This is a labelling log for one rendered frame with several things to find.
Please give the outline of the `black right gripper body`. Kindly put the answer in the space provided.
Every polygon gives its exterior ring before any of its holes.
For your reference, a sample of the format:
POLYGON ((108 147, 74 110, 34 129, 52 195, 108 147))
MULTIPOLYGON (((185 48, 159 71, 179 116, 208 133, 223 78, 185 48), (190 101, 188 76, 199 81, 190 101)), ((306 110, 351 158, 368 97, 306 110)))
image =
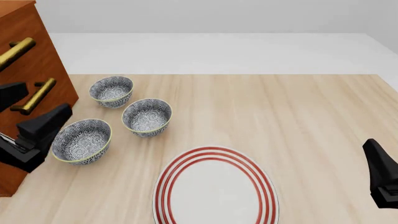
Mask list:
POLYGON ((376 187, 371 197, 378 208, 398 208, 398 185, 376 187))

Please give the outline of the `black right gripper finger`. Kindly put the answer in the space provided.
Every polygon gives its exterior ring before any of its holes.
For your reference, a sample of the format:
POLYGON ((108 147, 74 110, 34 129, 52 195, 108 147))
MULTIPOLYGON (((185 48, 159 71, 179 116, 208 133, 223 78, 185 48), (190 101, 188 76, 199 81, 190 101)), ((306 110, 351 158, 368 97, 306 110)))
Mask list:
POLYGON ((375 139, 367 139, 363 151, 369 167, 370 187, 398 183, 398 163, 375 139))

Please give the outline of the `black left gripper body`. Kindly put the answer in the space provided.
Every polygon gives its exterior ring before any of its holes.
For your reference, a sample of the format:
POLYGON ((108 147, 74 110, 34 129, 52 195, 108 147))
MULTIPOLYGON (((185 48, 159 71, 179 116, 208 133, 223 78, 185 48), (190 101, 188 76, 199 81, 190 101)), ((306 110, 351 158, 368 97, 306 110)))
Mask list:
POLYGON ((18 145, 15 139, 0 133, 0 162, 31 173, 40 166, 50 150, 50 141, 42 140, 32 149, 18 145))

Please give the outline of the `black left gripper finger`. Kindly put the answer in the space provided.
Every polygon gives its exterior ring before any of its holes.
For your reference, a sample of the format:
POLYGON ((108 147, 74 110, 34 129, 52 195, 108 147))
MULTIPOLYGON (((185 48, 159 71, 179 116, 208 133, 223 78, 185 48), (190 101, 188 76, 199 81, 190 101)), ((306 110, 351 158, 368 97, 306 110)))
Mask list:
POLYGON ((72 114, 71 106, 65 103, 34 119, 17 123, 19 134, 16 144, 28 150, 42 150, 51 144, 72 114))
POLYGON ((0 113, 10 108, 29 94, 25 82, 0 85, 0 113))

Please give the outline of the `patterned black and white bowl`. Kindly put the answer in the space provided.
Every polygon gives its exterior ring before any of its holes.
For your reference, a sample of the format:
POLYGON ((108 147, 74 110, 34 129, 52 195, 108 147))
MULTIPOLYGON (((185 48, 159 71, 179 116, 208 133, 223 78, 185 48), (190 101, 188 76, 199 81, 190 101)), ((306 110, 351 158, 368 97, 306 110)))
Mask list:
POLYGON ((125 108, 123 125, 140 138, 152 138, 164 132, 172 119, 172 108, 164 100, 145 98, 125 108))
POLYGON ((98 80, 89 89, 89 94, 97 104, 105 108, 121 108, 131 98, 133 81, 125 76, 111 76, 98 80))
POLYGON ((110 147, 111 126, 101 119, 83 119, 65 126, 52 143, 52 154, 61 162, 83 166, 102 158, 110 147))

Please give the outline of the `white plate with red rings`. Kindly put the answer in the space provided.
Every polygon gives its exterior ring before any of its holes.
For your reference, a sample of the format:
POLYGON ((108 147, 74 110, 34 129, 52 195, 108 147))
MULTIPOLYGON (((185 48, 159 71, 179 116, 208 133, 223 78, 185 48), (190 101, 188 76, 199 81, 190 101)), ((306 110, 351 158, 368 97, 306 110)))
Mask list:
POLYGON ((182 152, 159 174, 152 196, 155 224, 278 224, 270 177, 228 147, 182 152))

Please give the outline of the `wooden cabinet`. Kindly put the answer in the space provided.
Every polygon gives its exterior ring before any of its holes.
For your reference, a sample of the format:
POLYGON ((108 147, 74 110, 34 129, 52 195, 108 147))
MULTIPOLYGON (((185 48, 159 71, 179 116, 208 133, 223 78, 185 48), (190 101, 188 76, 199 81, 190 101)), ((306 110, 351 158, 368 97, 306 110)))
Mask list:
MULTIPOLYGON (((57 83, 30 115, 7 108, 0 113, 0 133, 17 139, 17 123, 34 119, 52 111, 61 104, 73 108, 77 92, 42 22, 35 0, 0 0, 0 55, 10 49, 10 42, 20 42, 30 37, 36 45, 5 70, 0 72, 0 85, 25 82, 29 94, 13 105, 24 105, 39 89, 35 82, 54 78, 57 83)), ((0 162, 0 197, 13 196, 27 172, 0 162)))

